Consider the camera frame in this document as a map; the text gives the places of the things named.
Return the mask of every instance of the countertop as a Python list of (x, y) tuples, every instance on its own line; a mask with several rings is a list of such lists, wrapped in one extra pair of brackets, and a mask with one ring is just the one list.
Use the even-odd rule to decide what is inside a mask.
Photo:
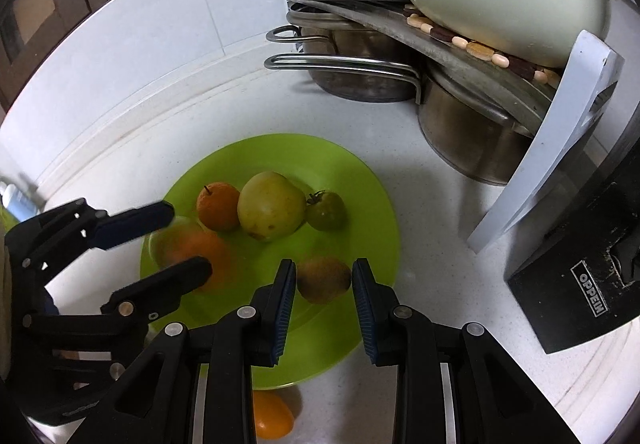
[[(128, 112), (129, 117), (136, 113), (136, 108)], [(161, 199), (204, 156), (271, 132), (317, 135), (360, 157), (383, 183), (398, 218), (400, 301), (433, 322), (455, 327), (482, 323), (581, 442), (606, 440), (640, 390), (638, 320), (603, 338), (545, 355), (504, 275), (536, 247), (550, 212), (565, 200), (562, 190), (552, 192), (496, 244), (474, 254), (466, 237), (500, 188), (470, 180), (443, 162), (424, 140), (410, 101), (342, 100), (323, 92), (306, 73), (268, 72), (256, 63), (254, 71), (232, 84), (176, 98), (175, 106), (124, 129), (82, 164), (48, 207), (85, 197), (93, 207), (115, 214)], [(73, 156), (68, 163), (73, 165)], [(92, 250), (60, 274), (49, 289), (62, 313), (96, 313), (113, 290), (135, 281), (141, 244), (137, 240), (108, 252)], [(388, 444), (395, 387), (395, 370), (370, 365), (359, 346), (330, 371), (282, 392), (298, 417), (281, 442)], [(201, 423), (198, 417), (195, 442), (200, 441)], [(47, 433), (62, 442), (68, 430)]]

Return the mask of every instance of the metal screw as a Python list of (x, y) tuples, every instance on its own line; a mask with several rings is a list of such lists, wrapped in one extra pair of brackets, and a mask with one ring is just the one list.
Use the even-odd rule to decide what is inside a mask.
[(255, 316), (255, 309), (251, 305), (240, 307), (236, 312), (239, 318), (249, 319)]
[(130, 301), (123, 301), (118, 305), (118, 313), (121, 316), (131, 316), (133, 314), (133, 303)]
[(124, 370), (125, 368), (121, 363), (111, 363), (111, 366), (109, 367), (109, 375), (111, 376), (111, 379), (118, 380), (120, 379), (120, 376), (124, 374)]
[(182, 332), (182, 325), (180, 323), (169, 323), (164, 327), (164, 333), (167, 336), (177, 336)]
[(409, 307), (405, 307), (404, 305), (400, 305), (394, 309), (394, 316), (400, 319), (407, 319), (414, 315), (414, 311), (412, 311)]
[(481, 336), (484, 334), (484, 327), (480, 323), (469, 323), (466, 326), (466, 331), (472, 336)]

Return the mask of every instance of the green plate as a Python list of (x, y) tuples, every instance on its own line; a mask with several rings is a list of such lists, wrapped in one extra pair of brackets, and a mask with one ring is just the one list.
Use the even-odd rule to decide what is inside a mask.
[[(353, 153), (322, 138), (272, 134), (235, 142), (188, 170), (164, 199), (175, 207), (177, 215), (197, 218), (195, 201), (203, 185), (223, 181), (242, 189), (253, 175), (266, 170), (283, 174), (305, 193), (322, 189), (337, 192), (347, 206), (348, 226), (321, 233), (305, 224), (291, 236), (266, 244), (242, 230), (225, 234), (239, 262), (234, 280), (210, 294), (187, 294), (177, 311), (155, 322), (156, 330), (173, 321), (189, 328), (215, 323), (249, 303), (257, 287), (271, 283), (283, 258), (300, 262), (310, 256), (332, 255), (349, 266), (357, 258), (368, 258), (376, 280), (393, 284), (400, 243), (385, 189)], [(147, 244), (145, 239), (142, 278), (158, 270)], [(360, 340), (351, 291), (324, 306), (311, 305), (296, 292), (284, 355), (274, 368), (254, 368), (254, 388), (280, 388), (316, 376), (338, 363)]]

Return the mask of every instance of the orange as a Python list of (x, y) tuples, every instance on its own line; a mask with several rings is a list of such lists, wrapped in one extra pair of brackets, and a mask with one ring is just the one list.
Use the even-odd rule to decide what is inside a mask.
[(240, 192), (226, 182), (204, 186), (196, 200), (198, 218), (213, 231), (231, 231), (240, 225), (238, 198)]
[(213, 231), (182, 231), (177, 233), (164, 250), (168, 265), (178, 264), (194, 256), (203, 256), (212, 267), (211, 277), (199, 288), (200, 291), (215, 290), (230, 277), (233, 267), (231, 248)]
[(272, 392), (254, 390), (255, 434), (262, 439), (279, 439), (293, 429), (293, 414)]

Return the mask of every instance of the green tomato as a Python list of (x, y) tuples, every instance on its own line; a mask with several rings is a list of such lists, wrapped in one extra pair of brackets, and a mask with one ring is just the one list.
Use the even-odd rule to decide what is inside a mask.
[(338, 193), (319, 191), (306, 201), (306, 221), (318, 231), (336, 231), (347, 223), (347, 208)]

